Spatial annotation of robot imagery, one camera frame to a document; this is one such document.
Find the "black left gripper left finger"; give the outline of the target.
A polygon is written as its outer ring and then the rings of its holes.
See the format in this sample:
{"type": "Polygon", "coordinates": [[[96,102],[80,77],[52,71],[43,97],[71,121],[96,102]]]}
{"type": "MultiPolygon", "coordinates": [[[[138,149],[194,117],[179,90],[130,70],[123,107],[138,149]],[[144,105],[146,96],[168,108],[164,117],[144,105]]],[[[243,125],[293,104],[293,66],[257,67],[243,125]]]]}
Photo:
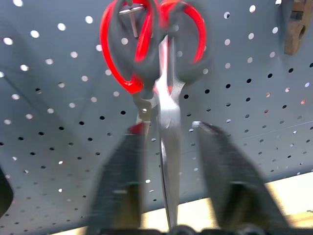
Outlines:
{"type": "Polygon", "coordinates": [[[88,216],[88,235],[104,229],[138,229],[142,214],[144,128],[128,128],[103,165],[88,216]]]}

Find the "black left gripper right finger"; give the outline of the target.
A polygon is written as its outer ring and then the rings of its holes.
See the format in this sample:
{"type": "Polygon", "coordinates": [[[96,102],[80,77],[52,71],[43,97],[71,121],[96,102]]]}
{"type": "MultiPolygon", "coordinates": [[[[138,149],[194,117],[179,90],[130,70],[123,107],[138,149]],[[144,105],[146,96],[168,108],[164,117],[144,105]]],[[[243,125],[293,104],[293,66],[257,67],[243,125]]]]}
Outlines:
{"type": "Polygon", "coordinates": [[[287,228],[257,166],[219,127],[194,121],[205,186],[223,230],[287,228]]]}

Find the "red and black scissors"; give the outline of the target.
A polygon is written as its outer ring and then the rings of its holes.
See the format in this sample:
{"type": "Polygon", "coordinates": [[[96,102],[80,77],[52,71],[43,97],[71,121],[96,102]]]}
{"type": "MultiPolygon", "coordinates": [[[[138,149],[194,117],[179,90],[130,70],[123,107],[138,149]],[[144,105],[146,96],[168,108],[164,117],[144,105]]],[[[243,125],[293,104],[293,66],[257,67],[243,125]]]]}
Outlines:
{"type": "Polygon", "coordinates": [[[180,127],[179,96],[185,85],[198,80],[205,70],[207,30],[205,21],[190,0],[113,0],[104,11],[100,42],[105,61],[117,82],[133,96],[137,120],[149,129],[151,110],[158,108],[157,129],[161,148],[161,175],[169,228],[178,221],[180,127]],[[138,35],[135,55],[120,47],[120,16],[147,11],[138,35]],[[192,63],[176,63],[175,18],[184,13],[198,30],[198,47],[192,63]]]}

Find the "grey metal pegboard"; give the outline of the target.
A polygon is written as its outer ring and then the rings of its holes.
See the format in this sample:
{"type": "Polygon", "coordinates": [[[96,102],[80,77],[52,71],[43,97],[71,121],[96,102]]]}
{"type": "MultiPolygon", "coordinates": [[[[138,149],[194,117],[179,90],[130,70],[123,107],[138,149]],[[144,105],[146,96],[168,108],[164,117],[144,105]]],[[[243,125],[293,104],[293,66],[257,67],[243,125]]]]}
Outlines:
{"type": "MultiPolygon", "coordinates": [[[[14,198],[0,235],[86,224],[96,175],[137,108],[100,47],[112,0],[0,0],[0,167],[14,198]]],[[[228,137],[268,182],[313,172],[313,17],[284,52],[293,0],[196,0],[208,64],[183,87],[180,202],[208,197],[194,121],[228,137]]]]}

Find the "silver metal pegboard hook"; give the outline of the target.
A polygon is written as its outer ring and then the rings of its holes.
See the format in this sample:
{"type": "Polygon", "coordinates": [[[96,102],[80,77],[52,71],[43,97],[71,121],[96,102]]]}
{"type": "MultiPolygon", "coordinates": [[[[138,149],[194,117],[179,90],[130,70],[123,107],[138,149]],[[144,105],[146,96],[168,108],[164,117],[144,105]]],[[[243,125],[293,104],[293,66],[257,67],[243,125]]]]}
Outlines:
{"type": "Polygon", "coordinates": [[[130,22],[131,22],[131,27],[132,27],[132,31],[133,31],[133,35],[136,39],[138,39],[138,31],[137,31],[137,26],[136,26],[136,22],[135,22],[135,12],[138,12],[140,10],[144,10],[145,7],[143,4],[141,3],[136,3],[134,6],[134,2],[133,0],[125,0],[126,4],[128,5],[129,8],[124,9],[119,11],[119,15],[127,15],[130,18],[130,22]]]}

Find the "black rounded object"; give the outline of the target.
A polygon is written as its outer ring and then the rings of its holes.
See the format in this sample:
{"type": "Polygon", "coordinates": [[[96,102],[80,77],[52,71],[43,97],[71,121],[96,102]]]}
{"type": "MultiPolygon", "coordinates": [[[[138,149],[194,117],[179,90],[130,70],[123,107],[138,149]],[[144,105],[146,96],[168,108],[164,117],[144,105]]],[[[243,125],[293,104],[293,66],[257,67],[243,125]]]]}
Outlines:
{"type": "Polygon", "coordinates": [[[13,190],[0,167],[0,218],[5,215],[13,202],[13,190]]]}

